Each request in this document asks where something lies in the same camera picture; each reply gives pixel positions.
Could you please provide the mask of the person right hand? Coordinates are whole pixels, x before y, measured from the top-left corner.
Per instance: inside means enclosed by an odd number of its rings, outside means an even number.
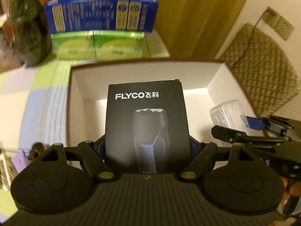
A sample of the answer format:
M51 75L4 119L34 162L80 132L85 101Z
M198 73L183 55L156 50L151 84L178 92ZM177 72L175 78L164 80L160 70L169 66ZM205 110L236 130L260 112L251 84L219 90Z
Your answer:
M291 196L300 197L301 196L301 181L295 182L290 187L288 187L288 180L281 176L281 180L285 187L285 192L281 200L281 204L285 205Z

